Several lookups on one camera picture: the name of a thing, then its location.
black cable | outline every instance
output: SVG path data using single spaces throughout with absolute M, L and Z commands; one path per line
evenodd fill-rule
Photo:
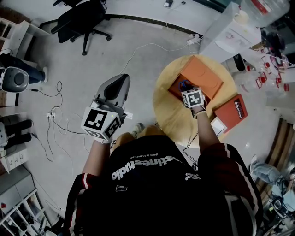
M 104 8 L 105 10 L 107 10 L 107 7 L 106 7 L 106 1 L 102 2 L 102 5 L 103 5 L 103 8 Z
M 66 131 L 68 131 L 68 132 L 70 132 L 70 133 L 74 133 L 74 134 L 78 134 L 78 135 L 86 135 L 85 133 L 78 133 L 78 132 L 74 132 L 74 131 L 70 131 L 70 130 L 64 129 L 64 128 L 61 127 L 59 124 L 57 124 L 57 123 L 54 121 L 54 119 L 53 119 L 53 122 L 54 122 L 58 127 L 60 127 L 62 130 L 66 130 Z
M 190 147 L 190 145 L 195 140 L 195 138 L 197 137 L 197 135 L 198 135 L 198 132 L 196 133 L 196 135 L 194 136 L 194 138 L 192 139 L 192 141 L 190 141 L 190 138 L 189 138 L 188 144 L 187 144 L 186 148 L 183 150 L 183 153 L 193 162 L 193 166 L 192 167 L 193 167 L 193 169 L 195 171 L 197 171 L 197 167 L 198 167 L 197 160 L 195 158 L 193 158 L 191 155 L 188 155 L 185 150 Z
M 52 152 L 52 150 L 51 150 L 51 147 L 50 147 L 50 143 L 49 143 L 49 140 L 48 140 L 48 132 L 49 132 L 49 130 L 50 130 L 50 121 L 49 121 L 49 119 L 48 119 L 48 124 L 49 124 L 49 127 L 48 127 L 48 129 L 47 129 L 47 142 L 48 142 L 48 146 L 49 146 L 49 149 L 50 149 L 50 151 L 51 151 L 51 154 L 52 154 L 52 160 L 50 160 L 48 157 L 47 157 L 47 159 L 49 160 L 49 161 L 51 161 L 51 162 L 53 162 L 54 161 L 54 155 L 53 155 L 53 152 Z
M 43 95 L 47 96 L 47 97 L 56 97 L 57 95 L 60 95 L 61 97 L 61 103 L 59 106 L 54 106 L 53 108 L 51 108 L 50 110 L 50 114 L 52 114 L 52 110 L 57 108 L 57 107 L 61 107 L 63 105 L 63 96 L 61 94 L 61 90 L 63 89 L 63 83 L 61 81 L 58 81 L 57 84 L 56 84 L 56 90 L 57 90 L 57 94 L 56 95 L 47 95 L 45 93 L 43 93 L 42 91 L 38 90 L 38 89 L 27 89 L 27 91 L 32 91 L 32 92 L 40 92 L 42 93 Z
M 38 139 L 39 143 L 41 144 L 42 148 L 43 148 L 44 151 L 45 151 L 46 158 L 47 158 L 49 161 L 51 161 L 51 160 L 48 158 L 48 156 L 47 156 L 47 152 L 46 152 L 46 149 L 44 148 L 44 146 L 43 146 L 42 142 L 40 141 L 40 139 L 38 138 L 38 136 L 37 136 L 36 134 L 33 134 L 33 133 L 31 133 L 31 135 L 32 135 L 34 138 Z
M 51 205 L 54 209 L 60 211 L 59 208 L 55 207 L 55 206 L 54 206 L 52 203 L 50 203 L 47 199 L 45 199 L 44 201 L 47 203 L 47 205 Z

round wooden table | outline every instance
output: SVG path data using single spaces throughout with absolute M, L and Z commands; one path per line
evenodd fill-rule
M 236 85 L 230 73 L 217 61 L 201 55 L 183 56 L 172 61 L 160 74 L 153 93 L 153 109 L 157 122 L 164 133 L 174 142 L 187 146 L 198 132 L 197 121 L 192 117 L 189 108 L 172 95 L 168 89 L 177 79 L 180 71 L 190 57 L 197 57 L 206 64 L 224 82 L 215 97 L 207 106 L 207 114 L 213 119 L 212 109 L 224 104 L 237 94 Z M 199 148 L 196 137 L 190 148 Z

concrete floor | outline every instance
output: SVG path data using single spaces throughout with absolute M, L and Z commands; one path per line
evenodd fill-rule
M 86 106 L 90 105 L 98 87 L 107 79 L 119 74 L 132 56 L 134 50 L 148 43 L 155 43 L 168 50 L 178 49 L 186 44 L 192 36 L 152 24 L 131 20 L 112 19 L 97 27 L 98 30 L 113 35 L 111 41 L 104 36 L 92 35 L 87 56 L 82 56 L 83 37 L 74 43 L 70 41 L 59 44 L 57 35 L 38 38 L 31 51 L 31 60 L 40 66 L 47 66 L 49 81 L 47 84 L 31 86 L 44 93 L 56 94 L 56 84 L 63 83 L 62 95 L 63 118 L 62 127 L 76 132 L 80 129 L 81 117 Z M 197 51 L 197 45 L 191 50 Z M 129 62 L 125 73 L 130 75 L 131 86 L 125 110 L 133 114 L 132 120 L 126 120 L 114 138 L 123 132 L 130 131 L 134 124 L 142 122 L 145 125 L 155 121 L 153 113 L 153 88 L 161 71 L 176 58 L 189 55 L 188 48 L 174 52 L 166 52 L 154 45 L 140 48 Z M 268 154 L 277 129 L 278 115 L 264 105 L 264 98 L 244 96 L 249 117 L 230 131 L 225 142 L 232 144 L 240 152 L 245 164 L 249 164 L 252 156 L 257 154 L 262 159 Z M 48 157 L 52 159 L 47 142 L 49 127 L 46 113 L 53 106 L 60 104 L 60 96 L 49 98 L 41 93 L 24 92 L 20 94 L 19 105 L 27 110 L 28 116 L 34 121 L 33 130 L 39 136 Z M 56 110 L 57 121 L 61 119 L 60 110 Z M 70 155 L 60 149 L 54 142 L 53 125 L 49 130 L 48 140 L 54 154 L 54 161 L 46 159 L 40 143 L 34 139 L 28 143 L 29 161 L 27 167 L 38 181 L 36 187 L 43 205 L 48 200 L 53 205 L 65 209 L 67 195 L 73 183 L 73 175 L 80 174 L 88 157 L 83 146 L 84 135 L 67 133 L 61 135 L 54 126 L 56 142 Z M 86 148 L 90 150 L 92 138 L 86 136 Z M 190 149 L 188 153 L 197 158 L 198 149 Z M 55 214 L 49 214 L 53 221 Z

blue object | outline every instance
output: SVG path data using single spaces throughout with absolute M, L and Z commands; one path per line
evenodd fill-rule
M 190 83 L 190 81 L 188 81 L 188 80 L 182 80 L 181 82 L 178 83 L 178 90 L 179 90 L 180 93 L 184 92 L 184 91 L 188 91 L 188 90 L 190 90 L 192 88 L 193 88 L 193 86 Z

white cabinet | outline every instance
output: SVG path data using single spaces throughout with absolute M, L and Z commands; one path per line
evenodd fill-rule
M 18 144 L 16 150 L 8 155 L 5 151 L 1 151 L 0 154 L 2 156 L 0 158 L 1 163 L 8 173 L 29 159 L 27 147 L 24 143 Z
M 5 207 L 1 207 L 4 214 L 8 213 L 15 205 L 17 205 L 22 198 L 18 194 L 17 187 L 13 185 L 6 192 L 0 195 L 0 202 Z
M 21 198 L 25 198 L 30 192 L 32 192 L 34 187 L 34 182 L 31 175 L 23 178 L 21 181 L 15 184 L 15 187 L 18 190 L 18 193 Z

